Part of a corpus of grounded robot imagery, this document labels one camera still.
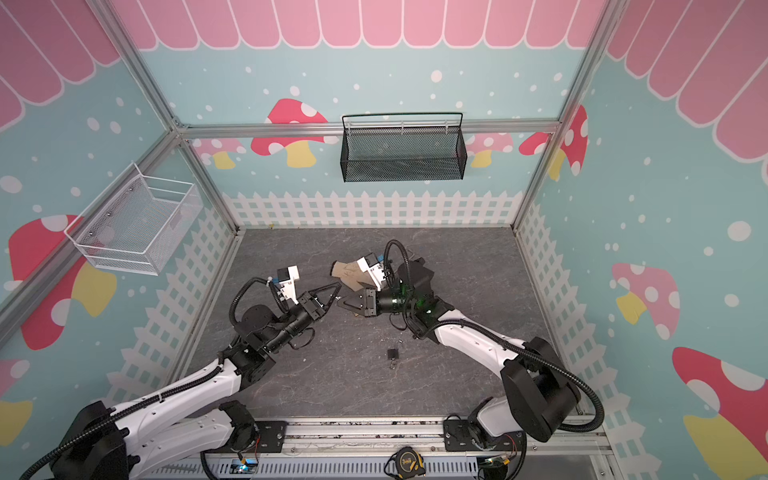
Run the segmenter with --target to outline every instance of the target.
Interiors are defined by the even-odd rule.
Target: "mushroom wallpaper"
[[[631,0],[521,229],[627,480],[768,478],[765,18]]]
[[[2,0],[0,43],[7,302],[164,129],[85,0]],[[153,174],[195,181],[179,154]],[[204,203],[160,276],[97,270],[81,257],[0,347],[0,476],[17,478],[54,448],[88,403],[115,404],[165,381],[230,235]]]

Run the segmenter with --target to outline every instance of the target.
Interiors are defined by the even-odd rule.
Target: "robotic arm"
[[[282,279],[276,283],[258,277],[249,280],[230,307],[237,337],[216,360],[149,396],[110,409],[101,401],[86,406],[61,444],[28,468],[21,480],[29,480],[48,463],[56,480],[134,480],[194,453],[219,447],[233,452],[252,448],[259,437],[257,424],[237,401],[225,402],[201,417],[182,419],[261,380],[275,365],[272,355],[286,344],[299,349],[312,341],[311,325],[328,312],[341,284],[294,298],[293,280],[297,279],[296,271],[290,276],[288,292]],[[265,305],[255,305],[237,320],[237,304],[254,283],[270,287],[282,316],[278,318]],[[330,298],[323,303],[318,295],[329,290]],[[294,339],[307,331],[310,339],[295,346]]]

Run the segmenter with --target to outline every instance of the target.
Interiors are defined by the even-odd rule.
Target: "black metal plate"
[[[259,453],[280,453],[286,439],[288,422],[256,422],[259,427]]]
[[[466,420],[444,420],[442,431],[445,436],[445,450],[448,452],[480,452],[481,449],[472,443],[472,437],[467,428],[469,422]],[[517,446],[518,452],[525,448],[526,436],[523,432],[512,432],[509,434]],[[488,452],[511,452],[513,450],[509,439],[503,438],[498,444],[493,446]]]

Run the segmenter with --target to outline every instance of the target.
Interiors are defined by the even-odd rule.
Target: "wall-mounted basket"
[[[344,181],[461,180],[467,164],[463,117],[455,112],[344,115]]]
[[[103,270],[159,275],[187,234],[203,201],[197,185],[137,174],[65,234],[89,262]]]

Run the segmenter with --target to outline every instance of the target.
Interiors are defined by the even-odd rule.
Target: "white picket fence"
[[[173,259],[177,271],[166,273],[168,286],[155,291],[158,301],[146,309],[147,325],[134,328],[136,345],[121,350],[123,368],[107,374],[112,387],[105,405],[135,399],[165,384],[231,235],[218,212],[206,208],[204,214],[197,219],[197,231],[192,227],[192,243],[184,244],[184,255]]]
[[[349,192],[344,197],[335,192],[328,197],[319,192],[314,197],[224,195],[235,219],[246,227],[503,227],[514,221],[522,198],[522,192],[493,197],[491,192],[464,196],[458,191],[452,196],[425,192],[420,197],[413,192],[391,197],[381,192],[374,197],[365,192],[360,197]]]
[[[657,480],[661,461],[645,452],[641,441],[645,427],[629,416],[627,407],[631,399],[616,387],[617,370],[605,364],[606,346],[594,340],[595,324],[586,320],[587,306],[576,298],[578,287],[568,282],[571,271],[563,270],[563,255],[555,251],[557,242],[549,239],[550,229],[545,228],[540,207],[531,205],[519,231],[523,254],[533,269],[535,286],[545,299],[545,314],[554,328],[563,361],[600,396],[605,407],[607,437],[624,475],[629,479],[650,476]]]

